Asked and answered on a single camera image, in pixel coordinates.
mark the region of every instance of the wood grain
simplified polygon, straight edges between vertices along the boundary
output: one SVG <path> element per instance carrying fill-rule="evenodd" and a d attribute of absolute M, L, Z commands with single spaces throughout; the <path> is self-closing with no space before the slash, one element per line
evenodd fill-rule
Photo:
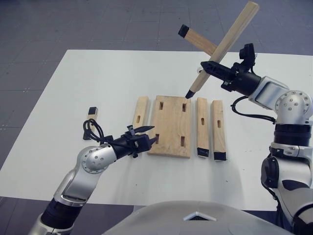
<path fill-rule="evenodd" d="M 225 153 L 225 159 L 223 160 L 226 160 L 224 114 L 223 102 L 221 100 L 214 100 L 212 102 L 212 130 L 214 159 L 217 160 L 217 156 L 223 156 L 218 153 Z"/>
<path fill-rule="evenodd" d="M 258 12 L 260 6 L 254 2 L 249 1 L 232 27 L 229 29 L 229 31 L 226 33 L 225 37 L 222 39 L 221 43 L 217 46 L 214 53 L 212 54 L 210 61 L 215 61 L 219 63 L 226 53 L 229 51 L 229 49 L 234 45 L 234 43 L 237 41 L 243 30 L 247 27 L 247 25 L 250 23 L 252 18 L 255 16 L 255 14 Z M 192 84 L 190 90 L 192 92 L 197 92 L 201 89 L 201 87 L 204 85 L 204 83 L 209 78 L 209 74 L 207 74 L 204 70 L 200 72 L 197 79 Z"/>
<path fill-rule="evenodd" d="M 209 125 L 207 99 L 197 99 L 197 152 L 199 157 L 209 156 Z"/>
<path fill-rule="evenodd" d="M 205 37 L 201 36 L 192 29 L 188 30 L 185 39 L 200 50 L 207 53 L 209 56 L 211 56 L 217 48 L 217 46 L 213 42 L 207 40 Z"/>
<path fill-rule="evenodd" d="M 133 120 L 134 129 L 146 124 L 147 116 L 149 114 L 148 104 L 149 104 L 149 97 L 140 96 L 138 98 L 134 120 Z"/>
<path fill-rule="evenodd" d="M 156 96 L 149 136 L 158 135 L 149 154 L 190 158 L 191 101 L 184 97 Z"/>

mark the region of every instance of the rectangular slot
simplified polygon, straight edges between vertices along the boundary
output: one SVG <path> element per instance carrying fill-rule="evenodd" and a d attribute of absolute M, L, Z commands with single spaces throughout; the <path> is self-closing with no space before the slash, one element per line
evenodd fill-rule
<path fill-rule="evenodd" d="M 180 138 L 180 145 L 181 145 L 181 147 L 185 147 L 186 145 L 185 145 L 185 136 L 182 136 L 181 138 Z"/>
<path fill-rule="evenodd" d="M 160 137 L 160 134 L 156 134 L 156 144 L 158 144 L 158 138 Z"/>

